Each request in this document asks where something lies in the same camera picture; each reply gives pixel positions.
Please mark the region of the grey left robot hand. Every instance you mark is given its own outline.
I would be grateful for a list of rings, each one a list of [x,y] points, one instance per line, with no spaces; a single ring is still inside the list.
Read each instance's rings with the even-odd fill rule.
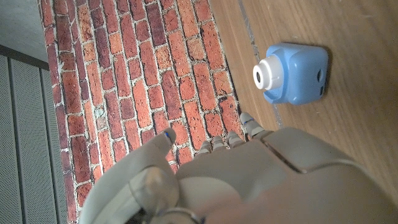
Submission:
[[[397,206],[363,167],[295,128],[268,131],[240,116],[243,141],[204,141],[173,171],[165,129],[107,170],[80,223],[396,223]]]

